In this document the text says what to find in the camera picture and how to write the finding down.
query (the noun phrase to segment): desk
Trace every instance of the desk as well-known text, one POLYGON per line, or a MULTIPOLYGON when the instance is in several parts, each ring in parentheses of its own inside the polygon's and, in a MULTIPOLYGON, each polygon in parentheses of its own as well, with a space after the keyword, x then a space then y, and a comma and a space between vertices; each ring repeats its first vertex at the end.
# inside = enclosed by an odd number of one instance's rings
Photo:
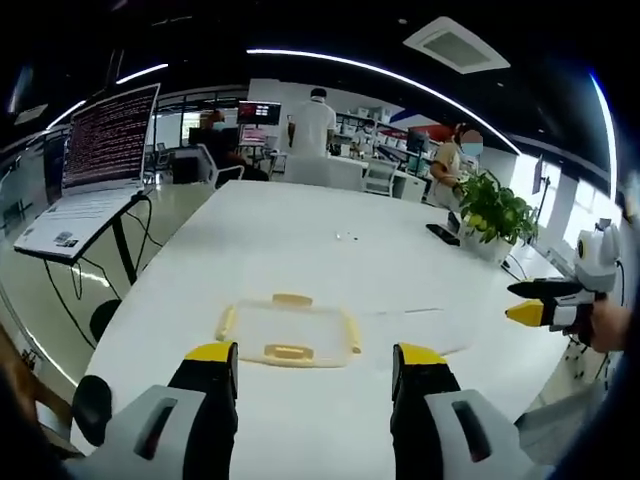
MULTIPOLYGON (((511 421, 567 345, 562 335, 505 318, 521 301, 506 289, 512 277, 425 228, 446 223, 446 213, 351 191, 229 182, 140 275, 87 374, 111 386, 117 412, 149 386, 166 384, 186 352, 213 340, 221 312, 241 298, 293 292, 315 305, 345 307, 357 318, 363 347, 349 366, 240 362, 231 478, 393 478, 392 343, 402 323, 372 312, 442 309, 437 320, 456 322, 463 328, 453 334, 469 341, 448 357, 458 382, 511 421)), ((395 337, 427 343, 414 330, 395 337)), ((84 453, 93 449, 76 426, 72 442, 84 453)))
MULTIPOLYGON (((329 156, 329 160, 351 163, 353 165, 360 165, 362 167, 362 174, 367 168, 369 168, 369 162, 365 160, 355 160, 348 157, 329 156)), ((420 203, 422 202, 422 196, 427 188, 427 184, 424 180, 419 179, 414 175, 410 175, 407 172, 401 172, 396 170, 393 174, 392 196, 394 198, 400 198, 402 200, 408 200, 410 202, 420 203)))

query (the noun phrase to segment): laptop keyboard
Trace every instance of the laptop keyboard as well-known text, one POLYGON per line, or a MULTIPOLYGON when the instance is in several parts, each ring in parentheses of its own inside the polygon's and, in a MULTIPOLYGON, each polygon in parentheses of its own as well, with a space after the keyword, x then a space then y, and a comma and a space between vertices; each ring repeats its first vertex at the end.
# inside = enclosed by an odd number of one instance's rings
POLYGON ((78 220, 100 218, 115 205, 122 204, 123 197, 131 197, 131 192, 117 195, 115 192, 92 192, 61 198, 53 207, 41 215, 51 220, 78 220))

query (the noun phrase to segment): white flower pot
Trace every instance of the white flower pot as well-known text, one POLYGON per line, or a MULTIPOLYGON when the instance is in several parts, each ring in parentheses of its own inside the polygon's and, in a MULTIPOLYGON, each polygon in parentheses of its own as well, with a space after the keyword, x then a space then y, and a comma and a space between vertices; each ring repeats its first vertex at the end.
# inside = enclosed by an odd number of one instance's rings
POLYGON ((502 262, 505 261, 513 248, 513 245, 499 237, 494 238, 489 243, 480 242, 482 232, 474 230, 466 223, 461 226, 461 230, 462 246, 489 263, 502 265, 502 262))

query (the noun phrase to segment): green leaves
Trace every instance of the green leaves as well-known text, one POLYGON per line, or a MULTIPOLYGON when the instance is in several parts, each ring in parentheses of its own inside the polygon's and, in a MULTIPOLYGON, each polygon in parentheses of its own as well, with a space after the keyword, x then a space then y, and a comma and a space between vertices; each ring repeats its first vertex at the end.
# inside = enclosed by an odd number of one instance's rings
POLYGON ((527 240, 538 235, 535 210, 513 190, 500 185, 490 172, 472 175, 462 184, 464 197, 460 201, 462 218, 471 215, 470 227, 482 233, 481 242, 496 237, 515 245, 518 238, 527 240))

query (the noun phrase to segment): laptop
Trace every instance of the laptop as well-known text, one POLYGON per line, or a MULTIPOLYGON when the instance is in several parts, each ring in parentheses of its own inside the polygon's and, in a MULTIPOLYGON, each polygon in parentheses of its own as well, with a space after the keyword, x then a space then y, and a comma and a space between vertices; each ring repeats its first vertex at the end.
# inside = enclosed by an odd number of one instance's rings
POLYGON ((142 192, 147 130, 159 89, 130 90, 73 115, 62 197, 18 237, 15 250, 74 258, 142 192))

